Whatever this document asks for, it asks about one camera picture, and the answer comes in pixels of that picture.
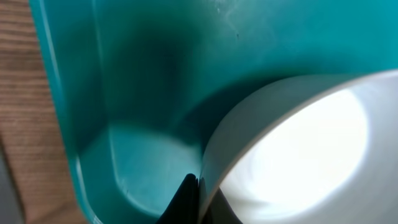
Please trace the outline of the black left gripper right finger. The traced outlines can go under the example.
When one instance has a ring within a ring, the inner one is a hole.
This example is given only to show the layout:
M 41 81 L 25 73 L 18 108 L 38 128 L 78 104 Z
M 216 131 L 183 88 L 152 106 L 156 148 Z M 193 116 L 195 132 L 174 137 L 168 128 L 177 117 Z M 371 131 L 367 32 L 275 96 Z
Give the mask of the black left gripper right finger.
M 202 224 L 242 224 L 220 189 L 215 193 Z

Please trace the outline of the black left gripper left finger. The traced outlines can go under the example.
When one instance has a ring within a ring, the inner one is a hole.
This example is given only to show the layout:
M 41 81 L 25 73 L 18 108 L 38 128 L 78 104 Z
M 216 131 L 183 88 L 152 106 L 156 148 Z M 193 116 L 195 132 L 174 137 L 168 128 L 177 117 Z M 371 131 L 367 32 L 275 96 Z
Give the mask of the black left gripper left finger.
M 156 224 L 197 224 L 198 199 L 198 179 L 187 174 Z

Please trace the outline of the small white bowl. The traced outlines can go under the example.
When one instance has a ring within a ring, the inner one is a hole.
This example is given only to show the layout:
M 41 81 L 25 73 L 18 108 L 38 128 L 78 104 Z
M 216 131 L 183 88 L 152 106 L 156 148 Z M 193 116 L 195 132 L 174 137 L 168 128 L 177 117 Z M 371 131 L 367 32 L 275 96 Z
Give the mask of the small white bowl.
M 396 223 L 397 72 L 292 77 L 250 94 L 208 141 L 200 221 L 218 189 L 242 223 Z

